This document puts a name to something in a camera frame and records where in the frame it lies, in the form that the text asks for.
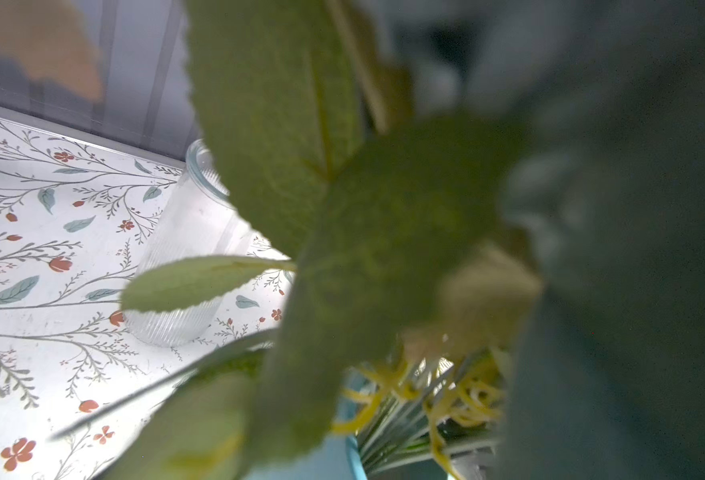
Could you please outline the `blue hydrangea flower stem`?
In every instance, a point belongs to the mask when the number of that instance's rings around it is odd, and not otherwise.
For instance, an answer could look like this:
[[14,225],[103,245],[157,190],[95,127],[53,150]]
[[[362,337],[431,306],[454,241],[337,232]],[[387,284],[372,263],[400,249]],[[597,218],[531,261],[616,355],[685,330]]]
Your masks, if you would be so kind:
[[246,422],[242,470],[330,432],[344,373],[438,318],[498,224],[517,121],[417,114],[412,77],[350,1],[190,1],[192,104],[238,213],[298,266]]

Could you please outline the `teal ceramic vase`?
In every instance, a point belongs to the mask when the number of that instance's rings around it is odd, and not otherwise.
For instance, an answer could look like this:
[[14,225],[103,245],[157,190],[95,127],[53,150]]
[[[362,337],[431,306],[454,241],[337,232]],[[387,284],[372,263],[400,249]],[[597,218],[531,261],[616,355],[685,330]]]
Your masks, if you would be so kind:
[[493,462],[507,397],[489,355],[328,367],[266,357],[240,479],[470,479]]

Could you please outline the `white rose stem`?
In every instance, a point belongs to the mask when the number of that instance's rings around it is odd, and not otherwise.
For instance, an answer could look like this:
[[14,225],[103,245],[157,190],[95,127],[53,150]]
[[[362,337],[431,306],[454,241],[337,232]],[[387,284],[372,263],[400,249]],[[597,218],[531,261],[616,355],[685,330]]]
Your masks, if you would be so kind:
[[[287,259],[214,255],[152,268],[120,295],[126,327],[136,339],[180,347],[204,335],[222,297],[268,271],[296,271]],[[272,331],[242,334],[182,369],[54,434],[82,428],[162,388],[174,386],[128,450],[108,468],[108,479],[232,479],[244,436],[246,403],[262,368]]]

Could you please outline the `dusty blue rose bunch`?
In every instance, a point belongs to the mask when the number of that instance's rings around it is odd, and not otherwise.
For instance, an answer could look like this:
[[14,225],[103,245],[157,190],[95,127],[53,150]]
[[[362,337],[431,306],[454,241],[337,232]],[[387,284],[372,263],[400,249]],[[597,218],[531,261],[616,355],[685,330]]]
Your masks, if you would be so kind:
[[705,479],[705,1],[364,1],[419,113],[520,118],[544,290],[494,479]]

